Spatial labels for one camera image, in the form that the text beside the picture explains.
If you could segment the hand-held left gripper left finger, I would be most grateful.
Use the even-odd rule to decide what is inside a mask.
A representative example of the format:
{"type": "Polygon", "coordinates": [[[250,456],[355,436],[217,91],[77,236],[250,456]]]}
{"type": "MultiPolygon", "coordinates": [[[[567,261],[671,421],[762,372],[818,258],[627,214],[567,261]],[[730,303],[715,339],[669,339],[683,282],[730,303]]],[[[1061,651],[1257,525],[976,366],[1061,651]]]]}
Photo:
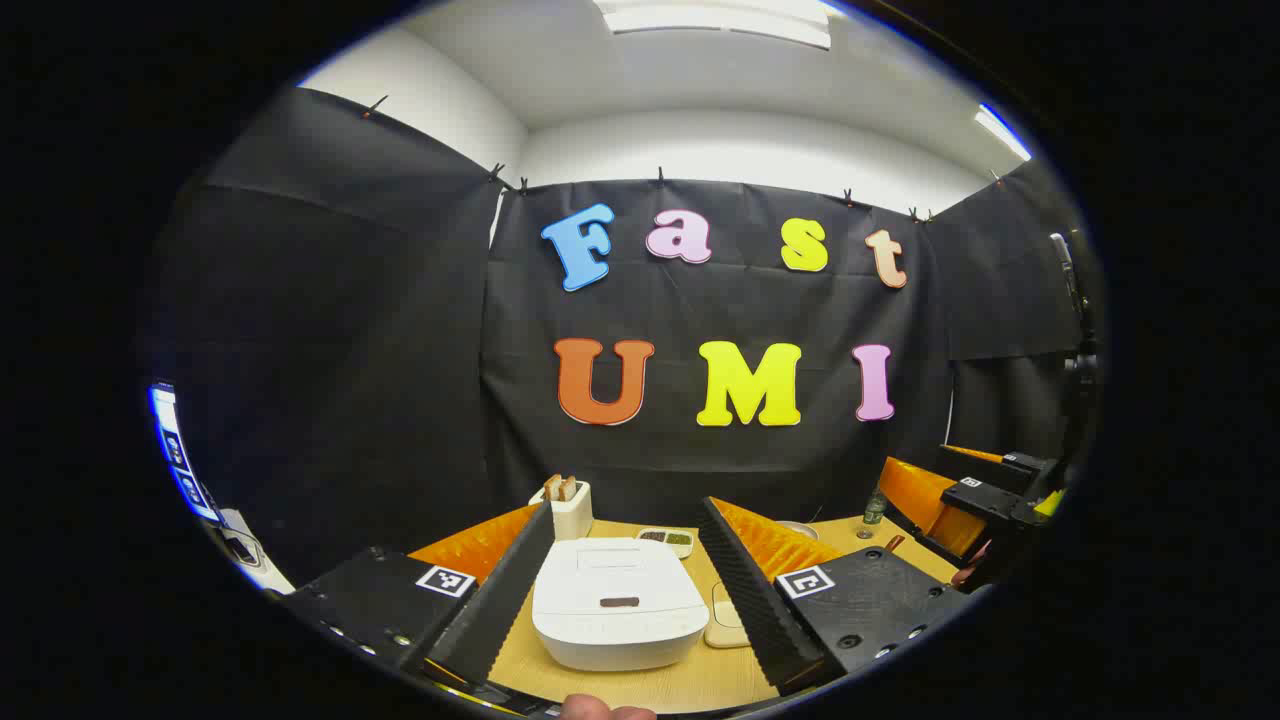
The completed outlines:
{"type": "Polygon", "coordinates": [[[285,596],[285,607],[415,684],[470,689],[486,682],[556,539],[547,501],[515,511],[483,575],[462,560],[426,561],[371,547],[285,596]]]}

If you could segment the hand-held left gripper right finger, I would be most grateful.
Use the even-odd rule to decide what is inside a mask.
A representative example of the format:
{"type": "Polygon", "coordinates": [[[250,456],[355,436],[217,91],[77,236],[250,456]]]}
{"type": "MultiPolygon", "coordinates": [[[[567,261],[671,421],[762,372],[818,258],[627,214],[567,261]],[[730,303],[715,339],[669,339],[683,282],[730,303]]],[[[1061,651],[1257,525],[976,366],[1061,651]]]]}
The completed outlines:
{"type": "Polygon", "coordinates": [[[863,674],[975,601],[884,547],[842,553],[718,498],[701,505],[699,541],[782,696],[863,674]]]}

